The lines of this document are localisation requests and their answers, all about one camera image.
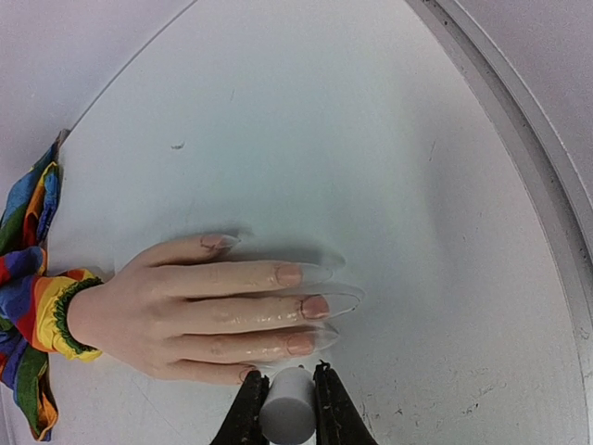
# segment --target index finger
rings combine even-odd
[[[226,297],[253,292],[270,292],[288,287],[322,283],[332,271],[315,264],[245,261],[217,262],[192,266],[160,266],[157,288],[167,297]]]

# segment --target green elastic band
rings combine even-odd
[[[76,341],[76,339],[72,336],[70,330],[68,329],[68,307],[72,302],[72,299],[81,290],[88,289],[89,287],[93,286],[99,286],[101,284],[103,284],[103,282],[100,278],[87,278],[86,280],[79,281],[68,287],[68,289],[66,289],[66,291],[56,302],[56,310],[54,311],[54,315],[56,316],[57,330],[66,341],[66,344],[79,355],[83,352],[92,352],[96,349],[91,346],[83,345],[81,342]]]

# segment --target gray curved border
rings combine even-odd
[[[593,264],[579,213],[593,213],[553,126],[519,75],[454,0],[406,0],[447,52],[498,131],[533,202],[571,314],[593,437]],[[571,206],[579,203],[579,208]]]

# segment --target hand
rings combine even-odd
[[[206,235],[149,248],[72,300],[72,336],[153,377],[218,384],[241,383],[254,369],[246,363],[306,356],[322,346],[303,324],[327,318],[328,301],[273,291],[320,283],[331,273],[287,262],[204,263],[237,241]]]

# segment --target pinky finger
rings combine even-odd
[[[256,369],[248,364],[214,364],[179,360],[167,367],[168,380],[191,380],[212,385],[241,385]]]

